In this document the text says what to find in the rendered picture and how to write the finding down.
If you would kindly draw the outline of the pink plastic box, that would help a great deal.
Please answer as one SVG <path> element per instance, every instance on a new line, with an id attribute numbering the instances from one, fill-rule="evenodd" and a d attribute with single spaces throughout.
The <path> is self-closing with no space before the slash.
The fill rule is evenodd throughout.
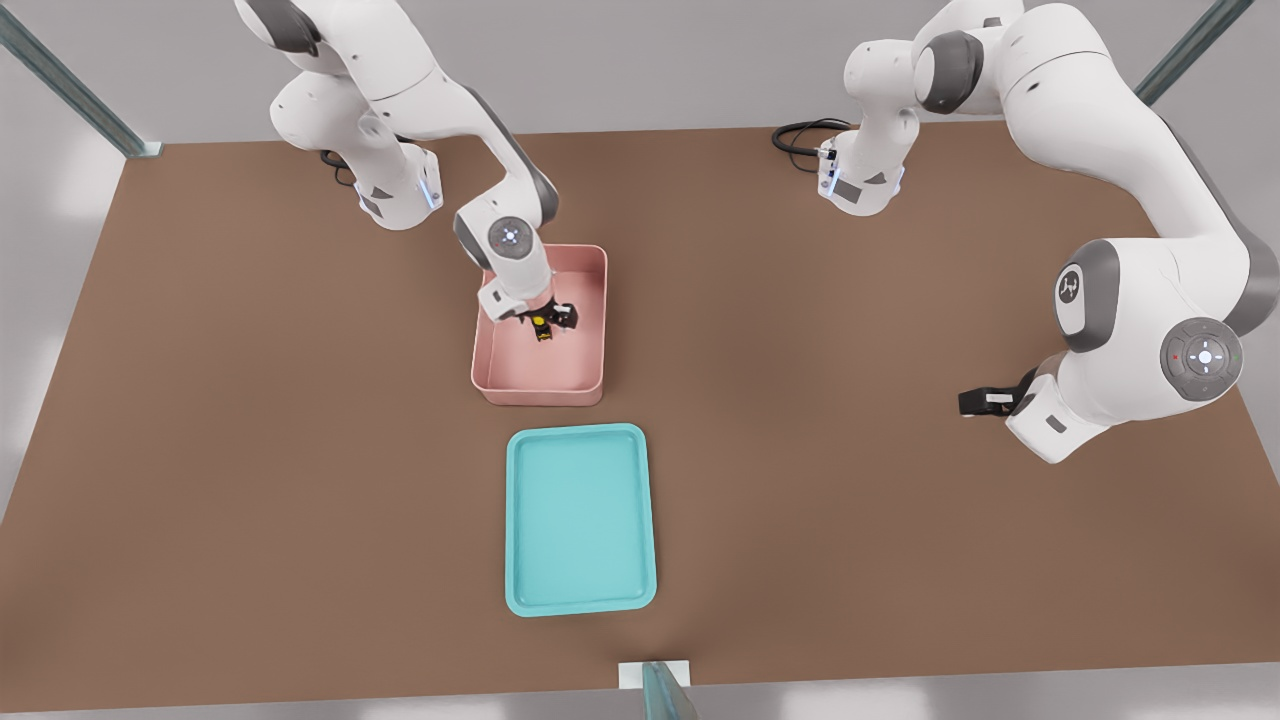
<path id="1" fill-rule="evenodd" d="M 593 406 L 603 395 L 608 258 L 594 245 L 547 246 L 556 297 L 579 310 L 572 331 L 535 340 L 530 324 L 495 324 L 477 311 L 471 380 L 494 405 Z"/>

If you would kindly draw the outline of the pale blue-green tray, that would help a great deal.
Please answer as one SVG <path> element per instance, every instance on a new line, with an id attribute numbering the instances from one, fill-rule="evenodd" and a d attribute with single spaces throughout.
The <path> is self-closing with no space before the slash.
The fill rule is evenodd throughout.
<path id="1" fill-rule="evenodd" d="M 521 618 L 657 594 L 648 446 L 630 423 L 526 429 L 506 450 L 506 602 Z"/>

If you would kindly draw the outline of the silver frame post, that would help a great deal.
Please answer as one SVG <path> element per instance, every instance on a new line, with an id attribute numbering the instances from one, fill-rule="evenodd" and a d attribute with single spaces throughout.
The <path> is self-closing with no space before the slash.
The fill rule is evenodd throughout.
<path id="1" fill-rule="evenodd" d="M 0 4 L 0 46 L 4 46 L 124 158 L 157 158 L 163 152 L 163 143 L 143 141 L 3 4 Z"/>
<path id="2" fill-rule="evenodd" d="M 691 685 L 687 660 L 618 664 L 618 688 L 643 692 L 644 720 L 700 720 L 686 689 Z"/>
<path id="3" fill-rule="evenodd" d="M 1213 0 L 1210 8 L 1134 87 L 1135 96 L 1144 105 L 1153 106 L 1253 6 L 1254 1 Z"/>

